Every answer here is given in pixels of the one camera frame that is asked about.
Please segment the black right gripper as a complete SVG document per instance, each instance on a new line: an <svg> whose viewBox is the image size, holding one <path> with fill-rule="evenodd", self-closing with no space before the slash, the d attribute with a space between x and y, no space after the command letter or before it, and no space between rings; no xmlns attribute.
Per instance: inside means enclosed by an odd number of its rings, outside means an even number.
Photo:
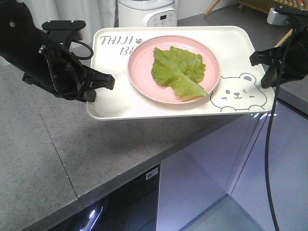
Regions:
<svg viewBox="0 0 308 231"><path fill-rule="evenodd" d="M308 75L308 37L289 37L280 47L255 51L250 57L252 66L265 64L279 66L286 52L283 67L270 67L261 80L262 88L277 87L280 83L302 80Z"/></svg>

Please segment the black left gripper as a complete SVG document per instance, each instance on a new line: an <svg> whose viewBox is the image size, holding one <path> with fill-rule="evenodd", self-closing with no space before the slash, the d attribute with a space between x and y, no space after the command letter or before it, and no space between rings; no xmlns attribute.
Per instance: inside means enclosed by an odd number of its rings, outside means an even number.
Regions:
<svg viewBox="0 0 308 231"><path fill-rule="evenodd" d="M89 55L76 55L49 36L25 38L23 52L27 57L23 63L25 70L22 80L58 98L93 103L96 99L95 89L113 90L115 79L111 74L83 65L80 61L90 59L94 52L82 41L73 42L86 47Z"/></svg>

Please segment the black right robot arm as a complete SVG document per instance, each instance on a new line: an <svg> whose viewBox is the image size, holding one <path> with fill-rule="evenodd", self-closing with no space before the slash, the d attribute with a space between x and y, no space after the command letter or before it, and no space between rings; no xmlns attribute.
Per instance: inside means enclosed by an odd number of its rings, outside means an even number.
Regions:
<svg viewBox="0 0 308 231"><path fill-rule="evenodd" d="M308 11L288 6L270 8L267 22L292 29L280 46L256 51L250 56L252 66L269 66L261 80L262 88L275 87L308 75Z"/></svg>

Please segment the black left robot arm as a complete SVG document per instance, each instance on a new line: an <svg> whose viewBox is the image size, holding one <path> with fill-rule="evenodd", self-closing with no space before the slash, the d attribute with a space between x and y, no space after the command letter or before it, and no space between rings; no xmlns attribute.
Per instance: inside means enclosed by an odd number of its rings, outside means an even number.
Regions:
<svg viewBox="0 0 308 231"><path fill-rule="evenodd" d="M0 2L0 55L24 75L22 80L66 100L94 102L96 89L114 88L111 74L81 63L94 55L78 33L81 20L52 20L35 26L23 2Z"/></svg>

